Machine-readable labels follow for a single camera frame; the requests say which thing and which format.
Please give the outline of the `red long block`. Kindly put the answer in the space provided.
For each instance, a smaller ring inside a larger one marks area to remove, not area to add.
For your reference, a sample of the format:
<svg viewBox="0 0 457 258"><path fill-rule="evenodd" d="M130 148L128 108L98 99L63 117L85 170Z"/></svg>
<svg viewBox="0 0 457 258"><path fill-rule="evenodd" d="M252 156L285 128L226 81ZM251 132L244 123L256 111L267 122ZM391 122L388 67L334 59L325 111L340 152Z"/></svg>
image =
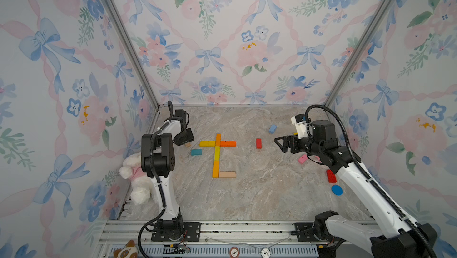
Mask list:
<svg viewBox="0 0 457 258"><path fill-rule="evenodd" d="M262 148L263 148L262 139L257 138L256 139L256 149L262 149Z"/></svg>

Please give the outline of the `lime yellow long block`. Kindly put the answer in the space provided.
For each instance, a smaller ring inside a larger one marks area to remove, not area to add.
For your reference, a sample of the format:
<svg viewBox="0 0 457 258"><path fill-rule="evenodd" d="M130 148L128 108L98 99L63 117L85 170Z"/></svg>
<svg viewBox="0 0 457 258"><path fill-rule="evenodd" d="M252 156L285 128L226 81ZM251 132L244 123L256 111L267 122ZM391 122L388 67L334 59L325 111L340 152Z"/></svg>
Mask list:
<svg viewBox="0 0 457 258"><path fill-rule="evenodd" d="M219 162L220 161L220 147L219 146L215 147L214 161L215 162Z"/></svg>

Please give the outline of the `red-orange long block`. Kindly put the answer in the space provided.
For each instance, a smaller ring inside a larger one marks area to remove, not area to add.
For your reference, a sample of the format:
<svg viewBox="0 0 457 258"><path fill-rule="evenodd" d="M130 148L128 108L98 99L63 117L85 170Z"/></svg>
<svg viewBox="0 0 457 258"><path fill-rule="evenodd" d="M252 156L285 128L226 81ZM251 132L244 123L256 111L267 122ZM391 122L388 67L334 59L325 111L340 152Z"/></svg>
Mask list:
<svg viewBox="0 0 457 258"><path fill-rule="evenodd" d="M220 147L235 147L236 142L235 141L221 141L220 142Z"/></svg>

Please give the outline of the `golden yellow long block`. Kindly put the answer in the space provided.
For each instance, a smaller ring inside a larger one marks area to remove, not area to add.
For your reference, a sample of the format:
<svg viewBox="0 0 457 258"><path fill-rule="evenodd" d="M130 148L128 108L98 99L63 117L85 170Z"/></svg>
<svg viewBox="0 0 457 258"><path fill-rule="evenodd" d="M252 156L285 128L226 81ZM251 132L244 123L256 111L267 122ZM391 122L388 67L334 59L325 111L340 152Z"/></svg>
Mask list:
<svg viewBox="0 0 457 258"><path fill-rule="evenodd" d="M218 160L214 160L212 177L219 178L219 171L220 171L220 162Z"/></svg>

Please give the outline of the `beige long block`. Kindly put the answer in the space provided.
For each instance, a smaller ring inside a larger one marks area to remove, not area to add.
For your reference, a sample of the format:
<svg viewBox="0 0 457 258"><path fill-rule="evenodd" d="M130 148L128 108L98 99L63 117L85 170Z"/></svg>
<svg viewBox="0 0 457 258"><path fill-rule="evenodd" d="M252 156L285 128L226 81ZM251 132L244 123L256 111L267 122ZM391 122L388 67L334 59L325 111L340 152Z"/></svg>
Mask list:
<svg viewBox="0 0 457 258"><path fill-rule="evenodd" d="M230 172L230 171L219 172L219 178L236 178L236 172Z"/></svg>

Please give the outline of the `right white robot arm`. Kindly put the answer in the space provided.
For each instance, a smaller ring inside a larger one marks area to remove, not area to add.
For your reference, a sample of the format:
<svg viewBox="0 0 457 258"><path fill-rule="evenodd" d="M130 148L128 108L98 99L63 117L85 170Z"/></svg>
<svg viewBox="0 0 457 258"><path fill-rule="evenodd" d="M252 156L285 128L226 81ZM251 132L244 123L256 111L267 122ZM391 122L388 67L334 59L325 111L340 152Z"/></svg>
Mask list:
<svg viewBox="0 0 457 258"><path fill-rule="evenodd" d="M343 242L349 242L375 258L437 257L433 249L438 238L436 230L408 215L369 173L333 110L313 104L305 113L293 116L291 122L296 134L274 140L281 151L317 156L320 165L328 167L357 195L380 228L374 230L329 210L316 215L311 228L296 228L293 235L337 240L322 246L322 251L336 252Z"/></svg>

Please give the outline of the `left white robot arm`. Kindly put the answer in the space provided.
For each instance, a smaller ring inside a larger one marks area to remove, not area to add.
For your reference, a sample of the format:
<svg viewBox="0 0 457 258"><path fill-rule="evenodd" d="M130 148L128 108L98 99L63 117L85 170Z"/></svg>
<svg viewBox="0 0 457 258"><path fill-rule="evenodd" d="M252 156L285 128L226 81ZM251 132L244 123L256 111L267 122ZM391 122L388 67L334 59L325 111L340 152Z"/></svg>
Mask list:
<svg viewBox="0 0 457 258"><path fill-rule="evenodd" d="M140 166L153 183L158 197L159 215L144 225L151 233L152 241L178 241L185 237L185 225L174 194L171 179L176 158L174 148L194 140L188 127L189 114L183 109L174 109L167 103L169 117L156 131L145 134L141 139Z"/></svg>

